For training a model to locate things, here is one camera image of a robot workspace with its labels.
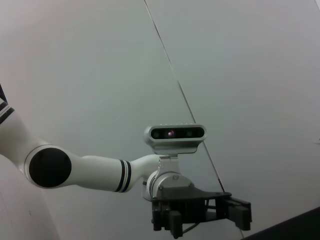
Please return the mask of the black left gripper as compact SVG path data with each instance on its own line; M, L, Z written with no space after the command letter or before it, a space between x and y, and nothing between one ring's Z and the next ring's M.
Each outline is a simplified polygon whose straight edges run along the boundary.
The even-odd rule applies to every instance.
M221 213L208 212L208 209L223 211L224 208L209 206L207 201L227 199L227 219L234 222L240 230L250 231L251 203L231 196L230 192L209 192L194 186L161 187L151 198L153 230L160 231L165 228L170 230L174 239L178 239L184 235L183 224L224 219Z

